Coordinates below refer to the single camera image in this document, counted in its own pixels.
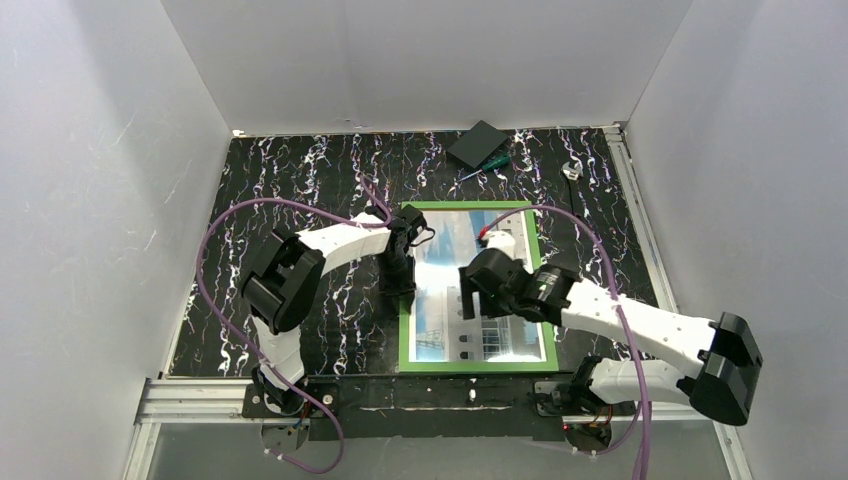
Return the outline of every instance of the framed picture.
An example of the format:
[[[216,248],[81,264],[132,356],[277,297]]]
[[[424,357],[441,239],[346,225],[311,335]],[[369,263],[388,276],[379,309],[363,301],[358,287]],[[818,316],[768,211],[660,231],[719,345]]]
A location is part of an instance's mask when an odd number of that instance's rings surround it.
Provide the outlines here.
[[[510,315],[462,318],[459,267],[480,252],[480,230],[501,213],[529,202],[407,202],[424,213],[432,240],[413,248],[417,291],[401,305],[400,372],[553,372],[558,370],[553,327]],[[540,263],[535,214],[516,213],[495,227],[516,241],[515,258],[528,270]]]

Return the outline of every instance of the black box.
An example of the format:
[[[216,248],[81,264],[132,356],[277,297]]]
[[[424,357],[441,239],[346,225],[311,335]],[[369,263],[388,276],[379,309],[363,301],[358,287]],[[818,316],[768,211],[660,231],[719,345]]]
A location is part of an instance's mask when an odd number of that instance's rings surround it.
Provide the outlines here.
[[[480,120],[448,148],[448,154],[471,170],[478,170],[507,138],[505,133]]]

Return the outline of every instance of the screwdriver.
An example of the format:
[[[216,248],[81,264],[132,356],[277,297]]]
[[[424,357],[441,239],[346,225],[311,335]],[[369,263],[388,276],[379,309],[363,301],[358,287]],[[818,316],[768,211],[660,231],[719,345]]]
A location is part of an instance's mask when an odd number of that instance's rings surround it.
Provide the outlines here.
[[[504,153],[501,156],[495,157],[493,160],[489,160],[488,162],[484,163],[483,166],[480,167],[480,170],[477,170],[476,172],[474,172],[470,175],[466,175],[466,176],[460,178],[459,181],[456,182],[456,183],[464,182],[464,181],[468,180],[469,178],[477,175],[478,173],[488,173],[488,172],[491,172],[492,170],[497,170],[497,169],[503,167],[504,165],[507,165],[508,163],[509,163],[509,154]]]

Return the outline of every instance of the black marble table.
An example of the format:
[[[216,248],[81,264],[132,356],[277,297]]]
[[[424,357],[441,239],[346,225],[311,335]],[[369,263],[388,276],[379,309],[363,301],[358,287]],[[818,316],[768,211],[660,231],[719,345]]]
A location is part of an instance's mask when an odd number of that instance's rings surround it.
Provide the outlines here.
[[[615,263],[616,282],[632,298],[656,305],[642,251],[603,133],[596,129],[507,131],[511,166],[457,184],[469,172],[448,159],[460,132],[236,138],[221,174],[212,218],[233,204],[278,196],[353,216],[366,206],[355,176],[377,181],[392,207],[414,200],[530,200],[573,210],[595,229]],[[585,176],[570,184],[560,171],[580,162]],[[204,263],[204,278],[225,314],[251,337],[236,279],[245,250],[275,224],[297,231],[327,221],[300,211],[259,206],[220,228]],[[584,275],[602,284],[599,256],[564,218],[537,214],[542,255],[575,249]],[[352,262],[322,281],[302,327],[308,375],[397,372],[398,320],[377,296],[373,258]],[[574,370],[587,354],[627,356],[624,346],[582,331],[557,329],[560,369]],[[247,376],[256,358],[215,319],[195,285],[170,366],[170,376]]]

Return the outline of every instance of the white wall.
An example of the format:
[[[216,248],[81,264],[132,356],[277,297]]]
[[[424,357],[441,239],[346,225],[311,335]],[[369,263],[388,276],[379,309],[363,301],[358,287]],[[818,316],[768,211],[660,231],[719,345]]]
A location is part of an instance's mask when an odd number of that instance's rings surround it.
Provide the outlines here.
[[[230,135],[155,0],[0,2],[0,477],[115,479]]]
[[[231,129],[630,117],[691,0],[163,0]]]
[[[747,318],[758,479],[844,479],[848,5],[696,0],[628,141],[683,311]]]

